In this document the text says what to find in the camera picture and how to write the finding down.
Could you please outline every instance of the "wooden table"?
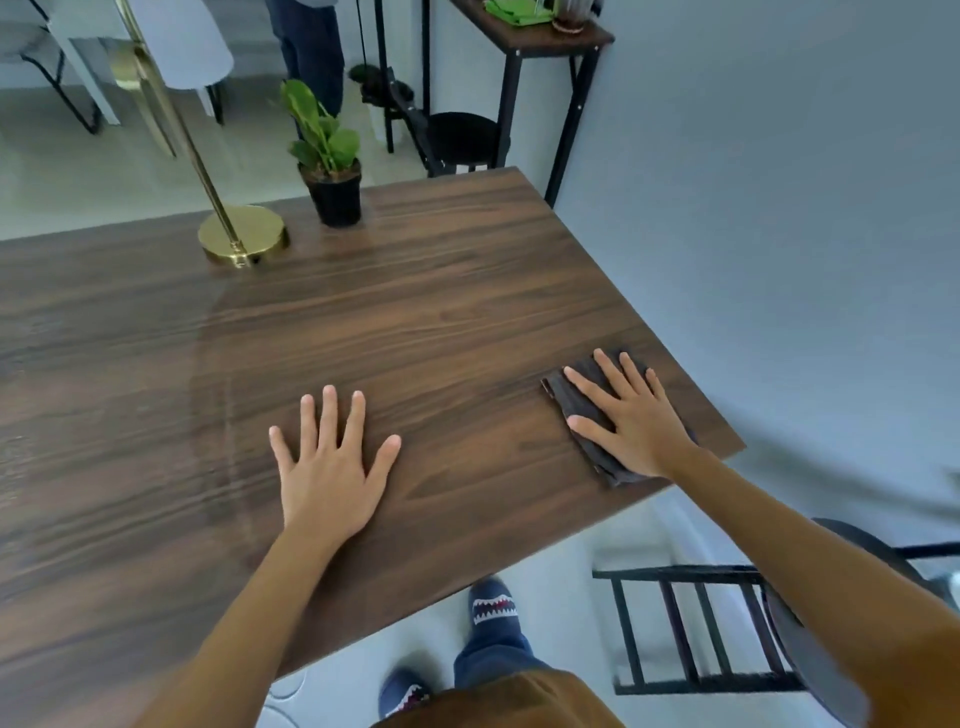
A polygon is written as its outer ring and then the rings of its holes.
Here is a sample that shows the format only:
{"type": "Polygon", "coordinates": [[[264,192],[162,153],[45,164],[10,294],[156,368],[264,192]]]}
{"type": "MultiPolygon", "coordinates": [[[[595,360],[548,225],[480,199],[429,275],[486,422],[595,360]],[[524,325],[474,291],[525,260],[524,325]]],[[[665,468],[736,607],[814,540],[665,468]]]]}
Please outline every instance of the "wooden table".
{"type": "Polygon", "coordinates": [[[267,428],[368,395],[404,438],[370,527],[331,565],[301,666],[646,497],[609,490],[540,377],[597,346],[660,373],[700,441],[739,439],[516,170],[364,192],[292,247],[212,268],[202,214],[0,246],[0,716],[128,725],[280,529],[267,428]]]}
{"type": "MultiPolygon", "coordinates": [[[[566,58],[570,64],[570,81],[573,91],[570,103],[566,110],[564,129],[560,134],[557,152],[550,168],[550,179],[547,182],[543,199],[552,207],[557,202],[560,185],[564,181],[566,164],[570,159],[570,151],[580,128],[580,118],[587,104],[590,87],[593,85],[593,74],[600,53],[613,43],[612,34],[605,31],[593,20],[588,20],[584,29],[576,34],[569,35],[554,30],[550,23],[528,25],[516,28],[500,18],[491,15],[484,8],[484,0],[450,0],[453,5],[464,14],[464,17],[475,25],[490,41],[503,52],[503,85],[500,87],[500,106],[496,116],[495,149],[490,168],[502,167],[507,160],[510,149],[510,131],[514,125],[514,110],[516,108],[516,92],[520,83],[520,67],[524,59],[531,58],[566,58]],[[578,68],[576,58],[581,58],[578,68]]],[[[600,12],[597,3],[594,9],[600,12]]],[[[373,12],[376,20],[377,55],[380,62],[380,83],[384,89],[389,86],[387,69],[387,41],[384,32],[383,0],[374,0],[373,12]]],[[[430,115],[430,27],[431,27],[430,0],[420,0],[420,67],[423,74],[423,115],[430,115]]],[[[383,123],[387,130],[387,151],[394,151],[394,132],[392,121],[402,119],[403,116],[392,104],[384,104],[383,123]]]]}

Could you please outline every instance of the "potted plant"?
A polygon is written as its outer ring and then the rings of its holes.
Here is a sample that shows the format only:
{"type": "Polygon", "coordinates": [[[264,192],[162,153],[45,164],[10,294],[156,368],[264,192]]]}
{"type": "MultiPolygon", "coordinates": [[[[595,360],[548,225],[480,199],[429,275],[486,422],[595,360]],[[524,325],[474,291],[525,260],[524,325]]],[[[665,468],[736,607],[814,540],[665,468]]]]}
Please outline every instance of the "potted plant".
{"type": "Polygon", "coordinates": [[[354,225],[360,220],[360,136],[341,127],[303,81],[283,82],[280,94],[300,128],[289,152],[321,221],[332,228],[354,225]]]}

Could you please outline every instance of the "right hand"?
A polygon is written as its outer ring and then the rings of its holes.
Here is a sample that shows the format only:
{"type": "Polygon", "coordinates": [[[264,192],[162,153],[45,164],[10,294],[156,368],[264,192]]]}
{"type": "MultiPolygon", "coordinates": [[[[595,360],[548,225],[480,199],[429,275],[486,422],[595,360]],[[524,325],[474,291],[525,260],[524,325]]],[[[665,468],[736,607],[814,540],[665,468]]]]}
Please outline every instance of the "right hand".
{"type": "Polygon", "coordinates": [[[634,360],[626,352],[620,354],[623,373],[603,350],[593,352],[593,358],[619,399],[607,394],[570,367],[564,368],[564,374],[585,397],[606,413],[616,432],[610,432],[593,420],[578,415],[567,418],[570,429],[599,445],[634,473],[676,479],[673,473],[678,464],[699,448],[686,434],[657,375],[648,369],[644,380],[634,360]]]}

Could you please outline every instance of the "chair leg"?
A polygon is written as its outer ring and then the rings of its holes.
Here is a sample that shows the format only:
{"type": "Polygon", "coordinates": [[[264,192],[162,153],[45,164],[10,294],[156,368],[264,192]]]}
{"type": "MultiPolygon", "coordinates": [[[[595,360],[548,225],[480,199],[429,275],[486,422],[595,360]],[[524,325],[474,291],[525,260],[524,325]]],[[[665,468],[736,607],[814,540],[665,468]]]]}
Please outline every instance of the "chair leg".
{"type": "Polygon", "coordinates": [[[30,56],[22,54],[20,58],[30,65],[35,66],[37,70],[43,74],[43,78],[45,78],[47,83],[50,84],[50,86],[57,92],[57,95],[66,104],[67,108],[70,109],[73,115],[77,117],[77,121],[84,126],[84,129],[91,134],[96,134],[100,131],[101,122],[103,121],[103,114],[101,113],[100,107],[97,106],[96,102],[92,104],[93,113],[91,119],[87,121],[80,110],[77,109],[76,105],[70,101],[70,98],[63,92],[63,86],[57,81],[56,78],[54,78],[54,76],[50,74],[50,72],[43,66],[41,62],[31,58],[30,56]]]}

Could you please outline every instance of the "black plant pot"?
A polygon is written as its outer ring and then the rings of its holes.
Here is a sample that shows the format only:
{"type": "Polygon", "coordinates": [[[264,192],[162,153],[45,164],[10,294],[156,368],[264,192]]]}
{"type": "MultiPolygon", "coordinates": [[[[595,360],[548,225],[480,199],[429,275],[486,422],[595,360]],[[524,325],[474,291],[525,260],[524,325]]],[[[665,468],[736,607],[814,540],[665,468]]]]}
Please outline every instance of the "black plant pot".
{"type": "Polygon", "coordinates": [[[344,180],[315,180],[303,174],[300,175],[310,192],[313,206],[320,215],[320,221],[331,228],[347,228],[360,221],[360,162],[353,166],[351,176],[344,180]]]}

